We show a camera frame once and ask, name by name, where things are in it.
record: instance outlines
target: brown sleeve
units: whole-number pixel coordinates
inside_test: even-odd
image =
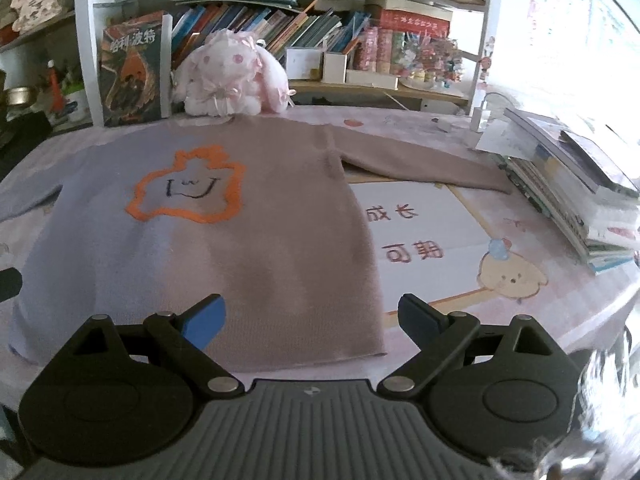
[[[485,166],[434,148],[325,126],[340,158],[371,173],[397,180],[441,182],[510,193],[511,183],[497,166]]]

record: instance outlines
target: harry potter book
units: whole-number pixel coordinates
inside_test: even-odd
[[[105,126],[171,114],[171,31],[172,17],[162,10],[104,29],[99,83]]]

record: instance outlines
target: orange outline design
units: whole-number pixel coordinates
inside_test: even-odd
[[[170,207],[160,207],[150,213],[142,212],[140,210],[140,206],[146,196],[146,186],[155,179],[165,176],[166,174],[185,170],[187,168],[187,161],[192,158],[202,158],[207,160],[208,170],[233,170],[233,174],[229,179],[229,183],[226,186],[223,195],[226,202],[226,209],[220,213],[213,213],[204,216],[187,209],[174,209]],[[133,193],[134,198],[129,202],[129,205],[126,206],[125,211],[141,222],[146,222],[147,220],[159,215],[186,218],[187,220],[191,220],[199,224],[213,224],[215,222],[233,218],[242,209],[241,185],[242,178],[244,177],[244,170],[246,168],[244,164],[240,164],[239,162],[226,162],[228,158],[229,156],[224,152],[222,146],[215,145],[196,148],[191,152],[184,152],[183,150],[175,152],[174,165],[172,167],[165,170],[152,171],[136,184]]]

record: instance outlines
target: sweater sleeve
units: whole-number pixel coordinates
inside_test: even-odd
[[[397,180],[441,182],[461,187],[511,192],[498,167],[489,167],[457,155],[409,142],[326,126],[340,158],[371,173]]]
[[[82,150],[60,160],[46,170],[38,171],[0,192],[0,222],[26,213],[59,192],[84,161]]]

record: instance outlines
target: gray ribbed panel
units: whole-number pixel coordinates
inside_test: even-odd
[[[489,480],[494,476],[489,468],[437,440],[415,406],[380,399],[367,381],[359,380],[258,381],[241,399],[210,402],[179,442],[153,457],[107,469],[39,460],[22,478]]]

